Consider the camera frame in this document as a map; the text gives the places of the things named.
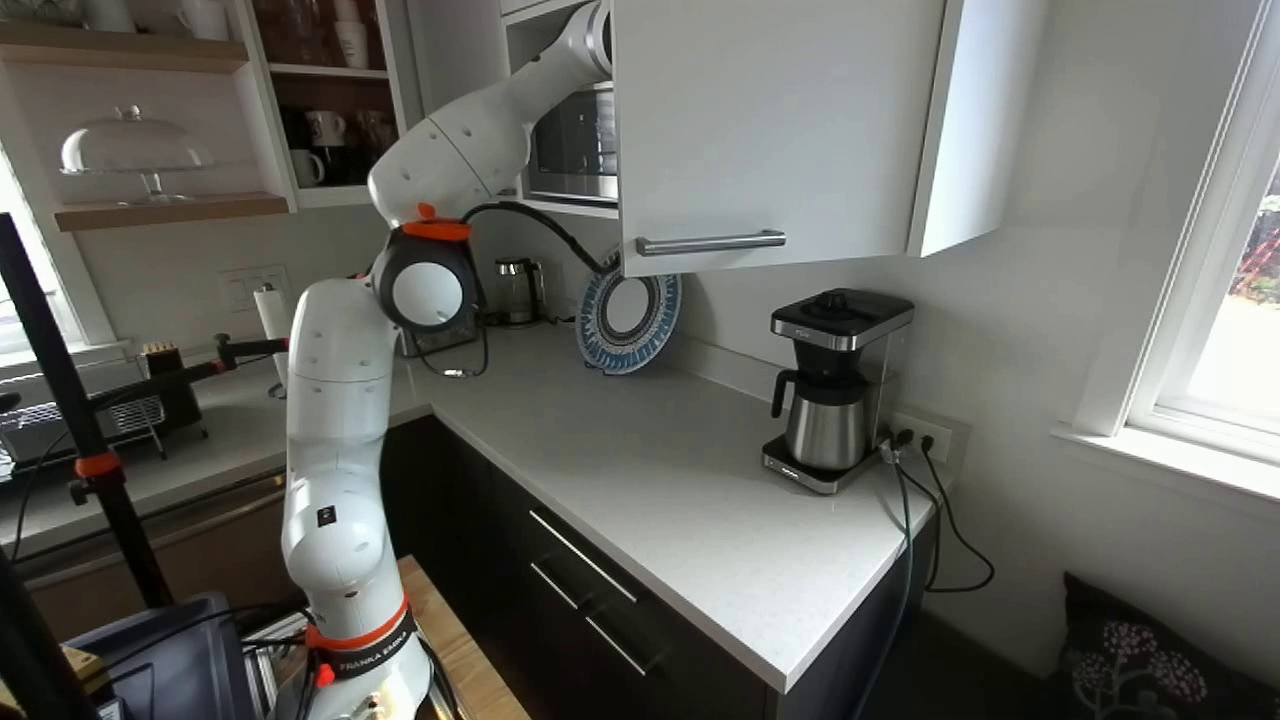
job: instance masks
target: glass dome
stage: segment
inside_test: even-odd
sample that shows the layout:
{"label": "glass dome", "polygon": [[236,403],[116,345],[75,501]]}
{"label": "glass dome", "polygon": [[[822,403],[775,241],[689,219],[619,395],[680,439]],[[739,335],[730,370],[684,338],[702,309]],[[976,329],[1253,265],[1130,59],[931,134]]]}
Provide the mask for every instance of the glass dome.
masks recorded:
{"label": "glass dome", "polygon": [[131,172],[144,185],[139,202],[172,202],[188,194],[164,189],[164,172],[209,167],[211,150],[197,145],[188,126],[149,114],[139,104],[123,104],[111,114],[70,126],[58,163],[63,175]]}

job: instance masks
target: plate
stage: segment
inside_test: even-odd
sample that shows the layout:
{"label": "plate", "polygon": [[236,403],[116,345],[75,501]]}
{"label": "plate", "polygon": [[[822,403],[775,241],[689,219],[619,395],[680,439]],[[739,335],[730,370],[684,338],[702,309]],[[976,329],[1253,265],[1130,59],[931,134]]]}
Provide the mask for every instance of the plate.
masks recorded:
{"label": "plate", "polygon": [[641,370],[676,335],[680,300],[680,275],[594,275],[576,312],[576,348],[582,362],[604,376]]}

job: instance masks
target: microwave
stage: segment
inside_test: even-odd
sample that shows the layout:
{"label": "microwave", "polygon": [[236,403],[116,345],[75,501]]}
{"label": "microwave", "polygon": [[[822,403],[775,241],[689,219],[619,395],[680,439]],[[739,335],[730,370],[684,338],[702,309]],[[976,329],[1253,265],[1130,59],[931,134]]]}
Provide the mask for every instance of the microwave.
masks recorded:
{"label": "microwave", "polygon": [[572,92],[531,122],[522,194],[614,202],[614,97],[611,80]]}

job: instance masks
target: black pole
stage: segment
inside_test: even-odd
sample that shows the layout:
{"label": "black pole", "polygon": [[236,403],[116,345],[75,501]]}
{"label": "black pole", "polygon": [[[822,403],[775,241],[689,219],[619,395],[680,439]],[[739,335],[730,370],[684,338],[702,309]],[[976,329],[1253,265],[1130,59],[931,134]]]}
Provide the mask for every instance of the black pole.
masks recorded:
{"label": "black pole", "polygon": [[0,272],[13,296],[13,309],[27,332],[27,345],[40,358],[42,384],[68,422],[68,434],[75,443],[75,476],[94,501],[104,505],[104,516],[116,531],[120,555],[149,598],[149,609],[172,602],[172,592],[164,585],[164,570],[155,565],[155,551],[149,543],[144,524],[137,520],[137,507],[123,490],[123,467],[111,443],[104,439],[94,413],[83,395],[81,370],[70,362],[70,352],[63,345],[63,332],[55,329],[49,300],[40,291],[40,279],[30,272],[30,260],[24,252],[24,241],[13,228],[13,214],[0,211]]}
{"label": "black pole", "polygon": [[30,596],[0,551],[0,675],[27,716],[94,716]]}

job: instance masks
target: coffee pot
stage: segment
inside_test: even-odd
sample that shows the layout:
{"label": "coffee pot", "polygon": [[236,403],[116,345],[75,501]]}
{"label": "coffee pot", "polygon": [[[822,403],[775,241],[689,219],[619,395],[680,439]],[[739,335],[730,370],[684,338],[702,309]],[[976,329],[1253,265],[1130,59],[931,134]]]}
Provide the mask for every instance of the coffee pot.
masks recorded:
{"label": "coffee pot", "polygon": [[794,338],[794,366],[773,388],[773,414],[789,414],[789,426],[764,443],[764,467],[840,490],[875,459],[906,320],[906,300],[854,289],[773,312],[773,332]]}

